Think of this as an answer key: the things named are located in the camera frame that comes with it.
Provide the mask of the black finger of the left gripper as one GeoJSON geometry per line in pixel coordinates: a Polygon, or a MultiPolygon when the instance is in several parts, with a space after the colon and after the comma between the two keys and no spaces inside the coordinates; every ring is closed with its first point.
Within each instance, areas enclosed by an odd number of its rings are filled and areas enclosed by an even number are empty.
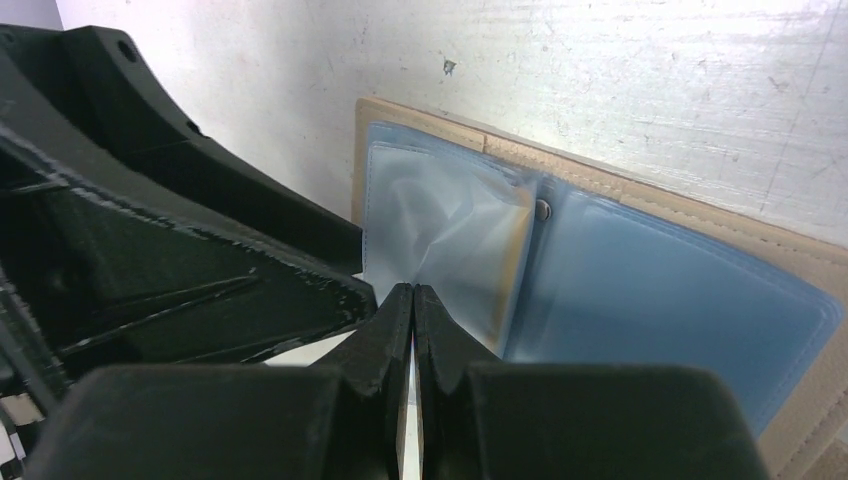
{"type": "Polygon", "coordinates": [[[247,363],[352,329],[372,288],[130,170],[1,63],[1,350],[43,413],[89,371],[247,363]]]}

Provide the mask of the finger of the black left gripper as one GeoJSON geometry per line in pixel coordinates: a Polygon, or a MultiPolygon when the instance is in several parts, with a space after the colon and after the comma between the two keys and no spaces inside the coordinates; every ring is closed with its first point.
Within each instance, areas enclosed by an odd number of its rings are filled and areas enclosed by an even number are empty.
{"type": "Polygon", "coordinates": [[[4,25],[1,49],[62,117],[127,167],[345,274],[361,272],[361,228],[203,134],[125,32],[4,25]]]}

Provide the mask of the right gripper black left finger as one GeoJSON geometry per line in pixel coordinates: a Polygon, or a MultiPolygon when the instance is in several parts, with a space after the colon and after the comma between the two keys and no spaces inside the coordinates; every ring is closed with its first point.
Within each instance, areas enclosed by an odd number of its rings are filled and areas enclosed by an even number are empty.
{"type": "Polygon", "coordinates": [[[396,479],[413,289],[307,367],[113,366],[47,421],[30,479],[396,479]]]}

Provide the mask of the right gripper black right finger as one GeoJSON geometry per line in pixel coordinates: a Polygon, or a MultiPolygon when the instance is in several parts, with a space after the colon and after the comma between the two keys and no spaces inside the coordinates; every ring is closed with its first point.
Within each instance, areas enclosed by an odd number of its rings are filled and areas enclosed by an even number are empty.
{"type": "Polygon", "coordinates": [[[729,390],[677,366],[508,363],[413,294],[426,479],[764,479],[729,390]]]}

